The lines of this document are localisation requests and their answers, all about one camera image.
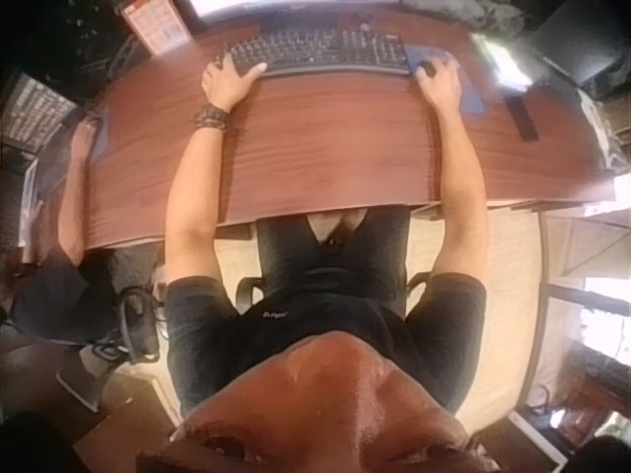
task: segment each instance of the mouse pad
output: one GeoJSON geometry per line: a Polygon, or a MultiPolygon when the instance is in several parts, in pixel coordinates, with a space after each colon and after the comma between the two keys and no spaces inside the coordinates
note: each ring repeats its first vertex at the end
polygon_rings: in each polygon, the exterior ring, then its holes
{"type": "MultiPolygon", "coordinates": [[[[421,63],[421,61],[429,60],[432,56],[445,57],[449,54],[439,47],[411,46],[405,45],[405,53],[407,54],[407,62],[409,63],[412,74],[421,63]]],[[[460,111],[462,113],[480,114],[484,112],[484,104],[480,95],[477,93],[473,84],[469,80],[466,72],[460,67],[460,82],[462,83],[462,100],[460,101],[460,111]]]]}

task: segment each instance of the black t-shirt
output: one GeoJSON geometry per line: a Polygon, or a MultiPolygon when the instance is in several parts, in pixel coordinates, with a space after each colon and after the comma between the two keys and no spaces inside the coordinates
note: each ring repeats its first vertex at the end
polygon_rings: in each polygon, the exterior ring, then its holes
{"type": "Polygon", "coordinates": [[[117,326],[108,252],[77,268],[60,247],[20,282],[9,317],[28,333],[66,343],[91,343],[117,326]]]}
{"type": "Polygon", "coordinates": [[[405,320],[370,299],[327,289],[273,296],[239,316],[219,281],[185,278],[167,292],[169,370],[186,416],[296,342],[343,331],[392,360],[454,412],[475,375],[485,304],[479,281],[443,274],[430,279],[405,320]]]}

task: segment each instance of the wooden desk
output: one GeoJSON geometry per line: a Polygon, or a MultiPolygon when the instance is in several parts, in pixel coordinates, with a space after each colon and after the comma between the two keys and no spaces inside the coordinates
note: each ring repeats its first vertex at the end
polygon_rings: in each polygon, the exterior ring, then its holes
{"type": "MultiPolygon", "coordinates": [[[[526,106],[540,140],[524,143],[464,28],[416,14],[374,13],[374,30],[446,49],[471,78],[486,111],[465,122],[490,199],[613,195],[611,181],[598,177],[592,131],[582,116],[531,91],[526,106]]],[[[346,14],[338,24],[359,27],[346,14]]],[[[252,19],[222,25],[139,66],[106,92],[109,148],[91,175],[90,247],[163,234],[172,179],[204,101],[204,66],[223,44],[258,34],[252,19]]],[[[222,221],[435,201],[438,146],[433,113],[412,79],[339,73],[262,80],[235,110],[227,134],[222,221]]]]}

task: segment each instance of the computer mouse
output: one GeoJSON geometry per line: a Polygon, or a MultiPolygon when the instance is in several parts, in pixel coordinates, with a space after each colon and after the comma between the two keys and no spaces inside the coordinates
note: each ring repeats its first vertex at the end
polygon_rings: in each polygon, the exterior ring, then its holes
{"type": "Polygon", "coordinates": [[[431,61],[428,61],[427,59],[422,60],[419,65],[419,67],[422,67],[423,69],[425,69],[425,73],[429,76],[429,77],[434,77],[436,75],[436,68],[434,67],[434,64],[432,64],[431,61]]]}

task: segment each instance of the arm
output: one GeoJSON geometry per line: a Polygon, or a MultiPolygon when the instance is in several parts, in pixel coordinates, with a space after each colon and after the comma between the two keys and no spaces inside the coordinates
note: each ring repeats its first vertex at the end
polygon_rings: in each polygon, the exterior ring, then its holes
{"type": "Polygon", "coordinates": [[[461,86],[454,59],[433,59],[430,78],[419,68],[416,77],[434,107],[443,146],[441,200],[445,239],[432,275],[461,273],[484,282],[487,267],[488,210],[484,177],[459,112],[461,86]]]}
{"type": "MultiPolygon", "coordinates": [[[[230,55],[219,69],[209,64],[203,73],[202,89],[212,105],[230,113],[261,76],[265,65],[241,77],[230,55]]],[[[169,195],[166,227],[167,282],[188,276],[221,280],[214,240],[219,221],[223,131],[196,130],[179,163],[169,195]]]]}
{"type": "Polygon", "coordinates": [[[27,221],[27,234],[25,235],[24,250],[22,251],[22,264],[36,264],[37,252],[35,250],[36,234],[35,234],[35,222],[41,211],[43,201],[38,201],[37,204],[31,208],[29,212],[29,219],[27,221]]]}
{"type": "Polygon", "coordinates": [[[88,158],[96,127],[86,118],[77,127],[70,144],[70,162],[57,218],[57,240],[68,259],[79,266],[86,251],[85,204],[88,158]]]}

